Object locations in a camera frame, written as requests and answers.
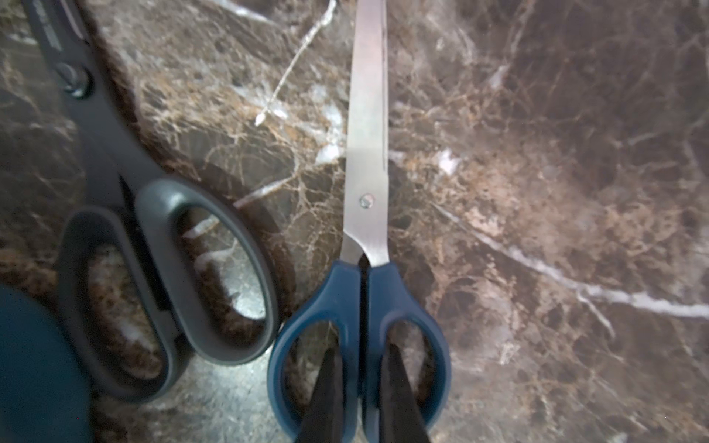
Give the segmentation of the large black handled scissors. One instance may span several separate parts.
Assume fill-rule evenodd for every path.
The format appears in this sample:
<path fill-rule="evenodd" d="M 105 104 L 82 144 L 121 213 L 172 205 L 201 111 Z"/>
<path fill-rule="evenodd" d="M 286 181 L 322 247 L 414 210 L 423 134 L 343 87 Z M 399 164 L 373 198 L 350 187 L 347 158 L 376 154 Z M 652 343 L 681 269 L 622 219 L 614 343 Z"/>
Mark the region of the large black handled scissors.
<path fill-rule="evenodd" d="M 232 204 L 165 171 L 149 155 L 76 2 L 26 1 L 22 7 L 83 145 L 86 202 L 63 229 L 56 299 L 66 335 L 96 387 L 125 402 L 149 402 L 171 389 L 192 354 L 216 365 L 244 365 L 262 356 L 280 326 L 265 248 Z M 192 208 L 213 214 L 247 254 L 265 308 L 263 328 L 251 343 L 224 336 L 201 298 L 178 232 L 179 219 Z M 101 245 L 120 252 L 159 343 L 162 369 L 154 378 L 122 367 L 92 315 L 89 263 Z"/>

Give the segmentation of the blue handled scissors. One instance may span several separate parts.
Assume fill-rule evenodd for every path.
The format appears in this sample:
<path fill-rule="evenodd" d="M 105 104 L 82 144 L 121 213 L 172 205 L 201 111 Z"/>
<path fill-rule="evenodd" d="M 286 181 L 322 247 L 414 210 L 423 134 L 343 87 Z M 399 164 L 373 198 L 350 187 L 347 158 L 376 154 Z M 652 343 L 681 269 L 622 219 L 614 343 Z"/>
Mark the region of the blue handled scissors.
<path fill-rule="evenodd" d="M 437 422 L 449 398 L 452 362 L 439 324 L 407 290 L 391 261 L 389 211 L 389 85 L 387 7 L 361 1 L 356 9 L 346 140 L 343 242 L 339 258 L 321 287 L 282 328 L 268 366 L 271 408 L 295 441 L 306 413 L 286 391 L 286 360 L 311 325 L 331 322 L 343 358 L 345 420 L 343 440 L 363 429 L 380 442 L 380 369 L 390 328 L 401 321 L 417 325 L 435 363 L 428 397 L 417 404 L 426 430 Z"/>

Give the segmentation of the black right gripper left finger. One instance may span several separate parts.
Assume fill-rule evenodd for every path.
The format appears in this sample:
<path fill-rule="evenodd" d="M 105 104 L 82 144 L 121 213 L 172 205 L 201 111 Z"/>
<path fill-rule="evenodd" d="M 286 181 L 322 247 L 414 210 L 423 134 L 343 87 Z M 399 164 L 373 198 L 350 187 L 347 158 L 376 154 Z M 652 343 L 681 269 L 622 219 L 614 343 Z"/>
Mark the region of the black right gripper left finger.
<path fill-rule="evenodd" d="M 340 350 L 333 348 L 323 357 L 295 443 L 340 443 L 343 440 L 344 409 L 343 358 Z"/>

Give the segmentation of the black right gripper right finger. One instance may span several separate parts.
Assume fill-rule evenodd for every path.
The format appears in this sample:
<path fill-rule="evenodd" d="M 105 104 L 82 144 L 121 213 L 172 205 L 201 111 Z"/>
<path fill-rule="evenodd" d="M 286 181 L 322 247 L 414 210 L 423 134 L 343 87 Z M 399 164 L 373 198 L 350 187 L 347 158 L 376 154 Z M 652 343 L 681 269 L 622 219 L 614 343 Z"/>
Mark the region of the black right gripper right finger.
<path fill-rule="evenodd" d="M 388 344 L 380 369 L 380 442 L 430 443 L 400 348 Z"/>

